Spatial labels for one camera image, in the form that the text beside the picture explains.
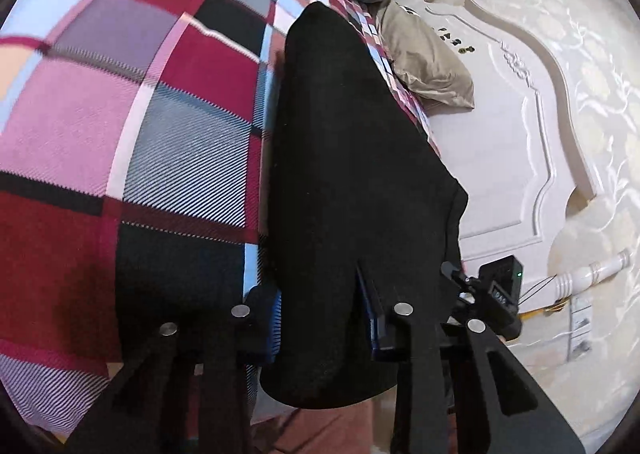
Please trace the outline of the black pants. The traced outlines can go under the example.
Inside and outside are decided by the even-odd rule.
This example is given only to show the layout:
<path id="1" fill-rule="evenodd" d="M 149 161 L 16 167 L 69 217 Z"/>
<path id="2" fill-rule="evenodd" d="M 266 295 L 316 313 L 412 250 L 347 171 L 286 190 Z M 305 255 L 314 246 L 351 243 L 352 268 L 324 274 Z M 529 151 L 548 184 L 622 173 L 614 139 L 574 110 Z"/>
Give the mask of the black pants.
<path id="1" fill-rule="evenodd" d="M 467 201 L 356 29 L 309 5 L 285 40 L 272 137 L 267 273 L 282 318 L 266 393 L 295 408 L 339 408 L 396 384 L 397 368 L 372 356 L 363 280 L 385 310 L 412 306 L 413 368 L 433 385 L 436 327 L 456 298 L 440 267 L 460 258 Z"/>

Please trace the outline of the white carved headboard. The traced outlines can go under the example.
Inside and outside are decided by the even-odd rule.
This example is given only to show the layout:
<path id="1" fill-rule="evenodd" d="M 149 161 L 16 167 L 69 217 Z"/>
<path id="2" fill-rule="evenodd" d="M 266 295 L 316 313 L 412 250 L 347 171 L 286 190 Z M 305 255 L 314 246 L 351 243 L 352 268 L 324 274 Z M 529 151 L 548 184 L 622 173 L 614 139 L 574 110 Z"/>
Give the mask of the white carved headboard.
<path id="1" fill-rule="evenodd" d="M 399 0 L 430 26 L 472 76 L 472 109 L 431 108 L 435 141 L 469 196 L 460 222 L 465 270 L 514 256 L 523 265 L 523 360 L 566 362 L 594 347 L 590 291 L 632 263 L 623 248 L 553 272 L 549 258 L 570 198 L 594 201 L 596 176 L 577 139 L 565 75 L 533 33 L 478 0 Z"/>

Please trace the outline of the beige pillow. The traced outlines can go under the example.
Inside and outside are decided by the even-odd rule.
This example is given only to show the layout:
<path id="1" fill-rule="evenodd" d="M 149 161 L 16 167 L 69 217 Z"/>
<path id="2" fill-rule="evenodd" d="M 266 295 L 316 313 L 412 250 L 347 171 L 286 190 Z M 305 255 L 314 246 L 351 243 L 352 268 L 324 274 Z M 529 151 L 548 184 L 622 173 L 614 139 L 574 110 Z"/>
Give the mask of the beige pillow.
<path id="1" fill-rule="evenodd" d="M 470 72 L 419 16 L 384 0 L 375 23 L 394 74 L 425 111 L 475 108 Z"/>

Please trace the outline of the plaid checkered bed sheet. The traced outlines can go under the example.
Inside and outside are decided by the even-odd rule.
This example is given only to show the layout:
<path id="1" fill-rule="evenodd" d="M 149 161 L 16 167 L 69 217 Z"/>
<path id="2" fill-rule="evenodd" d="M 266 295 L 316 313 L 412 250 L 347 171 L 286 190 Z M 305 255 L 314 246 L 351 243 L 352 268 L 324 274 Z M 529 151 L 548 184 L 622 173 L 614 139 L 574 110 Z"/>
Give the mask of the plaid checkered bed sheet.
<path id="1" fill-rule="evenodd" d="M 68 437 L 134 333 L 115 289 L 146 274 L 210 299 L 259 279 L 285 36 L 311 3 L 359 32 L 356 0 L 17 0 L 1 28 L 1 384 Z"/>

